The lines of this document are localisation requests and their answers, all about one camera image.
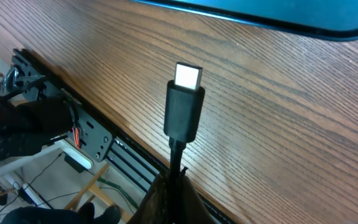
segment cable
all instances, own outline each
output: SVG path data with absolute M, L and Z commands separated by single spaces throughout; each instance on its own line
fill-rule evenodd
M 94 175 L 91 171 L 89 171 L 89 170 L 86 170 L 86 171 L 88 173 L 90 173 L 91 175 Z M 135 207 L 136 209 L 139 208 L 139 206 L 137 206 L 135 200 L 131 196 L 129 196 L 129 194 L 120 185 L 114 184 L 114 183 L 112 183 L 112 182 L 110 182 L 108 180 L 103 179 L 102 177 L 99 177 L 98 182 L 101 182 L 103 184 L 107 184 L 110 187 L 118 190 L 120 192 L 121 196 L 124 197 L 133 207 Z
M 41 176 L 41 175 L 44 173 L 44 171 L 45 171 L 46 169 L 48 169 L 61 155 L 62 155 L 62 154 L 60 153 L 60 154 L 56 157 L 56 159 L 54 159 L 49 165 L 47 165 L 47 166 L 42 170 L 42 172 L 41 172 L 40 174 L 36 175 L 36 176 L 34 177 L 34 179 L 32 179 L 32 181 L 28 184 L 28 186 L 27 186 L 25 189 L 23 189 L 23 190 L 26 190 L 28 187 L 30 187 L 31 184 L 32 184 L 39 176 Z M 16 201 L 16 199 L 17 199 L 18 197 L 19 197 L 19 194 L 13 199 L 13 201 L 11 201 L 9 204 L 5 205 L 2 209 L 0 209 L 0 212 L 3 211 L 6 207 L 8 207 L 10 204 L 12 204 L 14 201 Z
M 2 213 L 2 214 L 0 214 L 0 217 L 3 216 L 3 215 L 7 215 L 7 214 L 9 214 L 9 212 L 8 213 Z
M 41 204 L 39 204 L 39 205 L 36 205 L 36 207 L 41 206 L 41 205 L 43 205 L 43 204 L 46 204 L 46 203 L 48 203 L 48 202 L 50 202 L 50 201 L 52 201 L 52 200 L 55 200 L 55 199 L 58 199 L 58 198 L 61 198 L 61 197 L 66 197 L 66 196 L 70 196 L 70 195 L 73 195 L 73 194 L 77 194 L 78 192 L 73 192 L 73 193 L 70 193 L 70 194 L 65 194 L 65 195 L 61 195 L 61 196 L 54 197 L 54 198 L 52 198 L 52 199 L 47 200 L 47 201 L 44 202 L 44 203 L 41 203 Z
M 67 137 L 68 137 L 68 136 L 65 134 L 65 135 L 63 135 L 63 136 L 59 136 L 59 137 L 56 137 L 56 138 L 54 138 L 54 139 L 48 140 L 48 141 L 46 141 L 46 142 L 44 143 L 44 146 L 45 146 L 45 145 L 46 145 L 46 146 L 52 145 L 53 143 L 55 143 L 55 142 L 57 142 L 57 141 L 59 141 L 59 140 L 65 139 L 65 138 L 67 138 Z
M 111 190 L 115 190 L 116 192 L 118 192 L 121 195 L 121 197 L 125 200 L 125 203 L 127 203 L 128 208 L 131 210 L 132 214 L 135 214 L 134 211 L 132 211 L 131 206 L 129 205 L 127 199 L 123 196 L 123 194 L 119 190 L 112 188 L 112 187 L 100 187 L 100 189 L 111 189 Z
M 74 137 L 75 146 L 78 149 L 81 149 L 81 146 L 80 146 L 80 129 L 79 128 L 71 128 L 71 130 L 73 131 L 73 137 Z
M 181 174 L 180 163 L 186 144 L 196 139 L 205 89 L 200 87 L 203 69 L 178 62 L 175 78 L 167 83 L 165 100 L 164 133 L 171 148 L 168 177 L 169 222 L 176 223 L 182 212 L 180 188 L 177 180 Z

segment wooden desk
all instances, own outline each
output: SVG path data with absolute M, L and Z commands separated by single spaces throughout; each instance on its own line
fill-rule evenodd
M 334 43 L 125 0 L 0 1 L 0 56 L 27 47 L 167 163 L 166 83 L 204 68 L 183 165 L 233 219 L 358 223 L 358 41 Z

